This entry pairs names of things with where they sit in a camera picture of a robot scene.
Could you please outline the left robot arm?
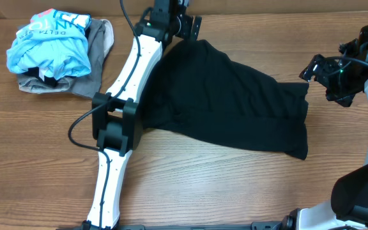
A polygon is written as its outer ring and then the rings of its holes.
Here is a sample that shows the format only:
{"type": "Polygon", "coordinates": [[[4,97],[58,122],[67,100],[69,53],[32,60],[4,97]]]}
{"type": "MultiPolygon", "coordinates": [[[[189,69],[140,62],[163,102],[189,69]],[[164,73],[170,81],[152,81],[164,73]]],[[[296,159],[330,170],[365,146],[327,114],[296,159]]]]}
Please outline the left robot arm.
{"type": "Polygon", "coordinates": [[[196,40],[202,18],[186,14],[189,1],[155,1],[131,25],[134,39],[114,84],[92,99],[93,137],[98,176],[93,204],[81,229],[117,229],[120,196],[128,160],[139,145],[143,127],[139,102],[152,69],[177,36],[196,40]]]}

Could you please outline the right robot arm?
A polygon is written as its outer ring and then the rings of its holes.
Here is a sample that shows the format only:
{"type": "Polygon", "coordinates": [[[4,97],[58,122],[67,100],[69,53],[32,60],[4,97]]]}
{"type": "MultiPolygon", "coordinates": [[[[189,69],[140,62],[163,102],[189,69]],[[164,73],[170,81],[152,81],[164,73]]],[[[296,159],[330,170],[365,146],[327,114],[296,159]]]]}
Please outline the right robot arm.
{"type": "MultiPolygon", "coordinates": [[[[368,25],[358,38],[339,46],[340,56],[315,55],[300,78],[315,80],[326,89],[326,99],[349,107],[364,93],[368,105],[368,25]]],[[[331,198],[311,208],[295,209],[280,222],[262,229],[368,229],[368,143],[361,167],[339,178],[331,198]]]]}

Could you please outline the black polo shirt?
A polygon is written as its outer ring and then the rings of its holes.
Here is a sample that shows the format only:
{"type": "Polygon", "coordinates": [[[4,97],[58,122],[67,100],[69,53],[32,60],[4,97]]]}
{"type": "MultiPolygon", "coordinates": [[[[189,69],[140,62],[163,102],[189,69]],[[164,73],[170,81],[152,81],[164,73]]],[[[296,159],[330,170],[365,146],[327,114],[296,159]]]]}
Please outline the black polo shirt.
{"type": "Polygon", "coordinates": [[[140,101],[143,127],[303,160],[308,88],[232,61],[206,40],[182,41],[152,70],[140,101]]]}

